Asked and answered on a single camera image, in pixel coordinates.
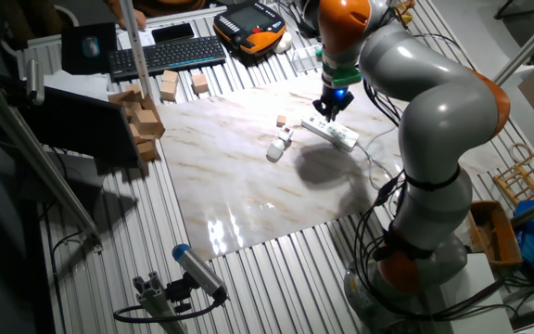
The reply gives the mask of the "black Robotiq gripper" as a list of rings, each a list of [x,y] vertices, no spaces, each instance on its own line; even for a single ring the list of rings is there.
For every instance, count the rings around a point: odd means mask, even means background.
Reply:
[[[325,85],[321,98],[314,100],[312,104],[328,122],[331,122],[332,120],[335,121],[337,115],[345,110],[353,100],[354,95],[348,87],[331,88]]]

